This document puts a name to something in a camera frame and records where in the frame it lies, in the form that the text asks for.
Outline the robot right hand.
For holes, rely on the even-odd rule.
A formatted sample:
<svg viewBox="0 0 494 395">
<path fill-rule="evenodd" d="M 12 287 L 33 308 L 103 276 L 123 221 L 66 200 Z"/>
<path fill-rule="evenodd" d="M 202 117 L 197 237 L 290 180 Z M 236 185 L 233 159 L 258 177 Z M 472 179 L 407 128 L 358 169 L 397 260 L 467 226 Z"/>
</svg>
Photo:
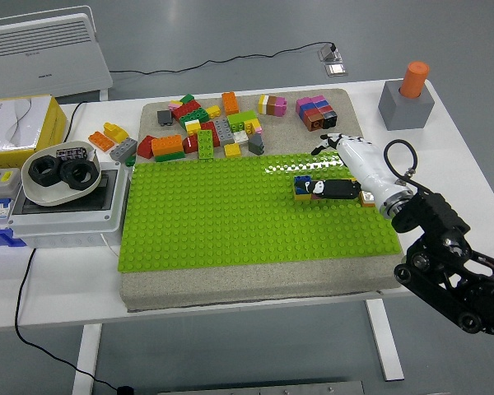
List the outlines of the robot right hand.
<svg viewBox="0 0 494 395">
<path fill-rule="evenodd" d="M 363 191 L 374 196 L 375 206 L 384 218 L 394 218 L 402 205 L 413 196 L 412 191 L 397 183 L 397 178 L 385 164 L 382 151 L 363 137 L 351 137 L 341 133 L 320 136 L 321 143 L 311 152 L 333 148 Z"/>
</svg>

